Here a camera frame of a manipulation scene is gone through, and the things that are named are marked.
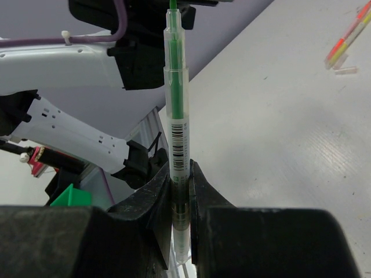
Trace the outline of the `green highlighter pen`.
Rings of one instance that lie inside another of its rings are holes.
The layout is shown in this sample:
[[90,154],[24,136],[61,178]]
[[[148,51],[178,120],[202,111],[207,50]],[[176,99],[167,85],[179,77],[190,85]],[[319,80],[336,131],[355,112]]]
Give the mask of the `green highlighter pen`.
[[176,261],[184,264],[188,261],[190,250],[189,76],[185,58],[185,30],[176,1],[169,2],[163,37],[173,242]]

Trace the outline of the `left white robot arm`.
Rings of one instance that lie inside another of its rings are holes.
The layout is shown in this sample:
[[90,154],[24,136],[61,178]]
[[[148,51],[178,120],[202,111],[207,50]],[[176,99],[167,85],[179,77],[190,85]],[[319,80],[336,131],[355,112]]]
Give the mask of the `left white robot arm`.
[[26,139],[101,167],[132,188],[158,171],[148,152],[95,129],[39,95],[41,89],[96,86],[125,90],[163,86],[166,14],[181,14],[190,30],[194,1],[69,1],[92,35],[1,40],[1,139]]

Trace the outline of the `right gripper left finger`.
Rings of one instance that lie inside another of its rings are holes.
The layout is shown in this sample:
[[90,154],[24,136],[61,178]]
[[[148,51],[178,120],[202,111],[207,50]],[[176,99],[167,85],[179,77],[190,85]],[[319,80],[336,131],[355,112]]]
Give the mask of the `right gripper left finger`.
[[162,277],[169,267],[169,169],[127,199],[1,207],[2,277]]

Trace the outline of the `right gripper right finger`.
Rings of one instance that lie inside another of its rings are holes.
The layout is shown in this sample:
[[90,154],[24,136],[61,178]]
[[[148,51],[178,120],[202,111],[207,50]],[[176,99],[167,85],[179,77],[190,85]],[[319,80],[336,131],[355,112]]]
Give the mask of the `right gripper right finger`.
[[197,162],[190,177],[191,256],[198,277],[359,277],[326,210],[237,207]]

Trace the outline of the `orange highlighter pen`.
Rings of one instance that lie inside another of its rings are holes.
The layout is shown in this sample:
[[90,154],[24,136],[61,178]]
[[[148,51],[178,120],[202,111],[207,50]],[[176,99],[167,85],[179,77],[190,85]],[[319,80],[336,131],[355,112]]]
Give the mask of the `orange highlighter pen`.
[[340,46],[345,42],[345,40],[350,36],[350,34],[355,30],[361,20],[366,16],[367,12],[370,9],[370,1],[368,1],[361,9],[358,10],[356,18],[352,21],[350,26],[347,28],[346,32],[341,36],[337,43],[333,46],[329,54],[325,58],[325,68],[329,69],[332,66],[330,65],[330,59],[334,54],[339,50]]

